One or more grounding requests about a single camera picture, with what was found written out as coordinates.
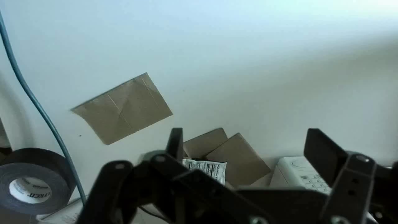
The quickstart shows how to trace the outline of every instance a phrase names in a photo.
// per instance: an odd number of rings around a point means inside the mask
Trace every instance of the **cardboard flap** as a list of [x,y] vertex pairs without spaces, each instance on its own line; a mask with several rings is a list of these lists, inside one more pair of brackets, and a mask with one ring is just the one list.
[[227,136],[224,129],[216,128],[186,140],[184,143],[184,150],[190,158],[201,159],[205,154],[210,153],[226,140]]
[[232,185],[248,185],[270,173],[270,168],[237,133],[206,156],[214,161],[226,161],[226,180]]

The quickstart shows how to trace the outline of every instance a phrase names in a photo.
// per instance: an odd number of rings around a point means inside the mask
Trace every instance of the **black plastic part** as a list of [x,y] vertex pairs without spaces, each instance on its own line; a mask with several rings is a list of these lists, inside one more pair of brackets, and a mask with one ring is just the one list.
[[317,222],[327,195],[312,190],[239,190],[277,222]]
[[120,195],[132,168],[127,160],[110,161],[102,168],[77,224],[122,224],[133,219],[137,204],[125,202]]
[[[312,190],[230,190],[200,170],[179,163],[181,129],[173,129],[165,151],[132,168],[107,164],[78,224],[129,222],[137,206],[153,202],[170,222],[331,222],[338,215],[365,222],[367,207],[382,207],[380,222],[396,220],[398,165],[377,166],[362,154],[347,154],[318,129],[309,129],[306,156],[333,184],[329,196]],[[125,163],[125,169],[114,169]]]
[[307,131],[303,154],[329,186],[348,156],[329,136],[314,128]]
[[365,155],[349,155],[323,206],[321,222],[329,224],[333,217],[343,217],[349,222],[364,222],[375,168],[374,160]]
[[12,153],[12,149],[11,148],[0,148],[0,153],[3,154],[5,156],[7,156]]
[[184,158],[183,138],[183,128],[173,128],[169,141],[165,146],[165,153],[171,155],[178,161],[181,161]]

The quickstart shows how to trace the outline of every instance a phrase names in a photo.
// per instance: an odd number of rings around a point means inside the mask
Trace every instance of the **cable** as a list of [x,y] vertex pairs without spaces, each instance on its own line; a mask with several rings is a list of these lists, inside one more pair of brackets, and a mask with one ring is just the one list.
[[161,219],[161,220],[164,220],[165,222],[170,222],[166,217],[160,216],[160,215],[154,214],[154,212],[150,212],[149,210],[146,210],[146,209],[143,207],[143,206],[139,206],[139,209],[140,209],[142,211],[146,212],[148,215],[151,215],[151,216],[154,216],[154,217]]
[[73,174],[73,178],[74,178],[74,181],[76,181],[76,185],[77,185],[77,190],[78,190],[78,194],[82,199],[82,202],[84,204],[86,202],[86,194],[84,194],[84,190],[83,190],[83,186],[78,179],[78,175],[77,175],[77,170],[74,168],[74,164],[72,161],[72,158],[63,143],[63,139],[62,136],[59,135],[57,128],[54,126],[54,124],[52,123],[52,120],[49,119],[48,114],[46,113],[46,110],[42,108],[42,105],[40,104],[40,102],[37,100],[37,98],[35,97],[35,94],[32,93],[32,90],[30,89],[30,87],[27,85],[23,75],[22,75],[22,72],[20,69],[20,67],[17,66],[17,62],[15,59],[15,54],[12,52],[12,47],[11,47],[11,43],[10,43],[10,39],[8,39],[8,34],[7,34],[7,31],[6,31],[6,27],[5,27],[5,23],[3,23],[3,19],[2,19],[2,14],[1,14],[1,11],[0,11],[0,34],[1,34],[1,38],[2,38],[2,43],[3,43],[3,48],[5,48],[5,52],[8,57],[8,61],[11,63],[11,67],[12,67],[12,70],[16,75],[16,79],[18,80],[18,83],[21,84],[21,87],[23,88],[25,93],[27,94],[27,97],[31,99],[31,102],[33,103],[33,105],[36,107],[36,109],[38,110],[38,113],[41,114],[41,117],[45,119],[45,122],[47,123],[49,130],[52,131],[54,139],[57,140],[68,165],[69,165],[69,169]]

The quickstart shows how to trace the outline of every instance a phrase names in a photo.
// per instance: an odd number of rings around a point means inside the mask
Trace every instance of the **tape roll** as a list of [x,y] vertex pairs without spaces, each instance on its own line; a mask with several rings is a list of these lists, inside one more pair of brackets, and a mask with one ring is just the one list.
[[63,207],[76,186],[67,161],[49,150],[26,148],[0,160],[0,204],[22,214]]

